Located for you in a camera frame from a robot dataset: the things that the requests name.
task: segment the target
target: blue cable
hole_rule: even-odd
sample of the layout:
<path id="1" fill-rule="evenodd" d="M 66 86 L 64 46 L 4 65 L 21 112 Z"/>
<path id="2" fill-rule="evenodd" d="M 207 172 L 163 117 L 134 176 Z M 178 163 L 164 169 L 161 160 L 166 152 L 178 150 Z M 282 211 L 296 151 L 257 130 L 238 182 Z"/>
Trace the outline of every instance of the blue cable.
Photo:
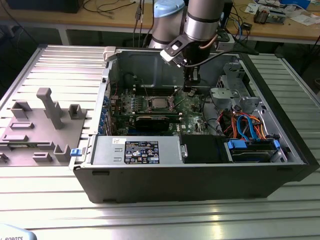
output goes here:
<path id="1" fill-rule="evenodd" d="M 240 26 L 240 23 L 236 20 L 236 22 L 238 23 L 238 26 L 239 26 L 239 40 L 241 40 L 241 36 L 242 36 L 242 29 L 241 29 L 241 26 Z"/>
<path id="2" fill-rule="evenodd" d="M 252 121 L 251 121 L 250 117 L 248 117 L 248 116 L 246 116 L 246 115 L 241 115 L 241 116 L 239 116 L 238 119 L 237 119 L 237 121 L 236 121 L 236 128 L 237 128 L 237 130 L 238 130 L 238 133 L 239 133 L 242 137 L 244 137 L 246 141 L 249 141 L 249 138 L 248 138 L 246 135 L 244 135 L 244 134 L 241 132 L 241 129 L 240 129 L 240 122 L 241 122 L 241 119 L 242 119 L 243 117 L 246 117 L 247 120 L 248 120 L 248 124 L 249 124 L 250 133 L 251 133 L 252 138 L 258 140 L 259 138 L 258 138 L 256 132 L 254 131 L 254 126 L 253 126 L 253 124 L 252 124 Z"/>

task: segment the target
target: gray plastic block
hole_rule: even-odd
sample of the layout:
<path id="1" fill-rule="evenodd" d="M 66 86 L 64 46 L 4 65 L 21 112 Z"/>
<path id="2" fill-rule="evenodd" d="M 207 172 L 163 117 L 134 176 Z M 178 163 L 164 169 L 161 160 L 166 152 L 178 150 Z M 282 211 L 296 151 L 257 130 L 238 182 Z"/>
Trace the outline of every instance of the gray plastic block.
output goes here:
<path id="1" fill-rule="evenodd" d="M 65 146 L 63 152 L 61 151 L 61 148 L 59 145 L 55 146 L 55 149 L 53 151 L 53 154 L 55 155 L 56 159 L 59 162 L 69 162 L 71 159 L 70 153 L 71 153 L 71 149 L 68 144 Z"/>
<path id="2" fill-rule="evenodd" d="M 69 109 L 63 108 L 61 110 L 61 121 L 63 122 L 63 128 L 59 130 L 55 129 L 51 119 L 47 118 L 45 115 L 43 108 L 35 108 L 32 111 L 25 112 L 27 114 L 28 121 L 34 124 L 34 128 L 32 129 L 12 129 L 10 124 L 17 123 L 17 119 L 13 117 L 0 138 L 0 152 L 4 153 L 9 158 L 7 163 L 0 162 L 0 167 L 67 166 L 69 162 L 59 161 L 56 155 L 54 155 L 54 149 L 56 145 L 61 146 L 62 151 L 66 145 L 69 145 L 70 149 L 77 148 L 85 118 L 71 120 L 68 112 Z M 86 115 L 87 110 L 83 108 L 81 110 L 83 114 Z M 21 141 L 4 142 L 3 137 L 6 135 L 27 135 L 28 141 L 23 143 L 21 143 Z M 52 158 L 52 161 L 34 161 L 34 152 L 41 151 L 48 152 Z"/>
<path id="3" fill-rule="evenodd" d="M 82 112 L 79 104 L 70 104 L 68 112 L 72 120 L 85 118 L 85 115 Z"/>
<path id="4" fill-rule="evenodd" d="M 43 102 L 43 105 L 46 110 L 46 114 L 51 119 L 51 122 L 55 129 L 62 129 L 64 124 L 62 123 L 60 119 L 60 112 L 55 107 L 54 102 L 51 99 L 51 89 L 48 87 L 40 87 L 38 92 L 36 93 L 36 96 L 38 99 L 40 99 Z"/>
<path id="5" fill-rule="evenodd" d="M 5 142 L 26 142 L 28 141 L 27 135 L 5 135 L 2 141 Z"/>
<path id="6" fill-rule="evenodd" d="M 35 125 L 30 121 L 13 122 L 10 124 L 11 129 L 33 129 Z"/>
<path id="7" fill-rule="evenodd" d="M 59 102 L 54 101 L 53 103 L 54 103 L 54 107 L 55 107 L 56 111 L 59 113 L 59 117 L 61 118 L 62 114 L 63 114 L 63 111 L 60 108 Z M 47 110 L 44 109 L 43 111 L 44 111 L 46 117 L 49 119 L 50 116 L 48 115 Z"/>
<path id="8" fill-rule="evenodd" d="M 27 121 L 26 111 L 32 111 L 26 101 L 16 101 L 11 108 L 11 112 L 18 121 Z"/>
<path id="9" fill-rule="evenodd" d="M 3 153 L 0 152 L 0 161 L 6 163 L 8 161 L 8 157 Z"/>
<path id="10" fill-rule="evenodd" d="M 34 152 L 32 156 L 36 162 L 51 162 L 52 158 L 48 152 Z"/>
<path id="11" fill-rule="evenodd" d="M 0 151 L 11 151 L 11 147 L 8 144 L 0 144 Z"/>
<path id="12" fill-rule="evenodd" d="M 40 150 L 54 150 L 55 149 L 55 144 L 53 141 L 50 142 L 44 142 L 42 144 L 37 144 L 36 145 Z"/>

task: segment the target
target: white sticker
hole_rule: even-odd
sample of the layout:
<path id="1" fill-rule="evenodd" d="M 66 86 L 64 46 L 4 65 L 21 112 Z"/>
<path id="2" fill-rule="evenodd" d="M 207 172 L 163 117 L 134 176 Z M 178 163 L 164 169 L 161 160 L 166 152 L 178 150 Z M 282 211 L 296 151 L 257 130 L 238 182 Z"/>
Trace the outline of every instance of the white sticker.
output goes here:
<path id="1" fill-rule="evenodd" d="M 112 144 L 125 144 L 126 138 L 112 138 Z"/>

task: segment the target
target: table leg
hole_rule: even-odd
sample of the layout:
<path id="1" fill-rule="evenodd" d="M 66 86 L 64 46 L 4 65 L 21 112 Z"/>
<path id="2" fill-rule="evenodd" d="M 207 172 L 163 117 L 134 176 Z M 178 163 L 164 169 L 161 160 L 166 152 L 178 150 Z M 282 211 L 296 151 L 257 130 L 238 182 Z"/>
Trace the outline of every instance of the table leg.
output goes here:
<path id="1" fill-rule="evenodd" d="M 62 45 L 71 45 L 68 34 L 67 34 L 67 29 L 65 27 L 59 27 L 58 31 L 59 31 Z"/>
<path id="2" fill-rule="evenodd" d="M 15 36 L 14 32 L 12 31 L 11 26 L 7 25 L 0 25 L 0 29 L 7 35 L 9 38 L 13 38 Z"/>

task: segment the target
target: power cable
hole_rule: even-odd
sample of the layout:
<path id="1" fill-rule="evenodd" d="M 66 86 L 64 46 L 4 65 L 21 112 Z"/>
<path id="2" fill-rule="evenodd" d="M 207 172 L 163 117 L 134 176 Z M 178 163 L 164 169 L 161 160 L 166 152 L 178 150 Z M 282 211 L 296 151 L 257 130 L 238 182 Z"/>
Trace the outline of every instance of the power cable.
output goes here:
<path id="1" fill-rule="evenodd" d="M 147 37 L 150 34 L 151 30 L 154 28 L 154 24 L 155 24 L 155 0 L 152 0 L 152 25 L 149 28 L 148 32 L 146 33 L 143 43 L 142 43 L 142 47 L 144 48 L 146 43 L 147 43 Z"/>
<path id="2" fill-rule="evenodd" d="M 142 15 L 141 15 L 141 21 L 140 21 L 138 48 L 140 48 L 140 37 L 141 37 L 141 31 L 142 31 L 142 24 L 143 24 L 143 20 L 144 20 L 144 13 L 145 13 L 145 0 L 142 0 Z"/>
<path id="3" fill-rule="evenodd" d="M 90 2 L 90 1 L 91 1 L 91 0 L 85 1 L 85 2 L 83 3 L 83 8 L 84 8 L 85 10 L 89 11 L 89 12 L 92 12 L 92 13 L 106 13 L 106 12 L 110 12 L 110 11 L 113 11 L 113 10 L 117 10 L 117 9 L 120 9 L 120 8 L 123 8 L 123 7 L 126 7 L 126 6 L 130 6 L 130 5 L 136 3 L 136 1 L 133 1 L 133 2 L 131 2 L 131 3 L 129 3 L 129 4 L 125 4 L 125 5 L 122 5 L 122 6 L 118 6 L 118 7 L 115 7 L 115 8 L 113 8 L 113 9 L 95 11 L 95 10 L 88 9 L 88 8 L 86 7 L 86 4 L 87 4 L 88 2 Z"/>
<path id="4" fill-rule="evenodd" d="M 187 65 L 187 64 L 184 64 L 182 63 L 181 66 L 184 67 L 184 68 L 194 68 L 194 67 L 198 67 L 200 65 L 203 65 L 217 57 L 220 57 L 221 55 L 224 55 L 224 54 L 250 54 L 250 55 L 259 55 L 259 53 L 257 51 L 255 52 L 248 52 L 248 51 L 241 51 L 241 50 L 230 50 L 230 51 L 222 51 L 222 52 L 219 52 L 217 53 L 216 55 L 213 55 L 211 57 L 208 57 L 207 59 L 199 62 L 199 63 L 196 63 L 196 64 L 191 64 L 191 65 Z"/>

